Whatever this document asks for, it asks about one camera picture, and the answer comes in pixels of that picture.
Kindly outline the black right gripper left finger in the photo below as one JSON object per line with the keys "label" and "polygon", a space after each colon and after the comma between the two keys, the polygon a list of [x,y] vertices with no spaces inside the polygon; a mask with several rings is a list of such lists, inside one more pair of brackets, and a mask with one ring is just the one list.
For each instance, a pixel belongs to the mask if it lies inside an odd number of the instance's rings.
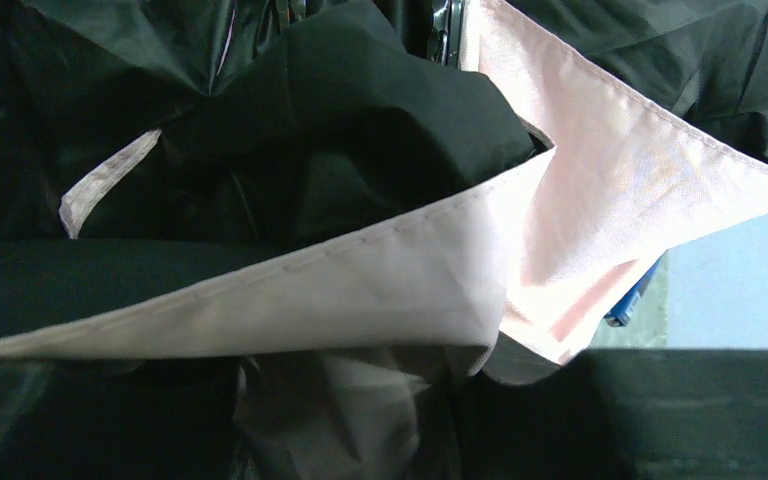
{"label": "black right gripper left finger", "polygon": [[229,359],[0,362],[0,479],[238,479]]}

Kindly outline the pink and black folding umbrella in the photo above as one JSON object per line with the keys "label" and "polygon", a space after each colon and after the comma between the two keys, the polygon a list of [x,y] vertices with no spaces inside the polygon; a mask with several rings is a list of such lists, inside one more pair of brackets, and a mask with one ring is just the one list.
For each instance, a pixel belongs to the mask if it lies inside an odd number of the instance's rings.
{"label": "pink and black folding umbrella", "polygon": [[0,1],[0,362],[232,360],[238,479],[465,479],[766,214],[768,1]]}

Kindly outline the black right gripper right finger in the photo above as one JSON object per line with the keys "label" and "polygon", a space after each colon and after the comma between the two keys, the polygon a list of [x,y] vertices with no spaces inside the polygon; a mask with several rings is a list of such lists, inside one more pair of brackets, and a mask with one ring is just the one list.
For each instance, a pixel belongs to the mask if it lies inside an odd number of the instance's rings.
{"label": "black right gripper right finger", "polygon": [[465,479],[768,479],[768,351],[589,350],[516,385],[478,376]]}

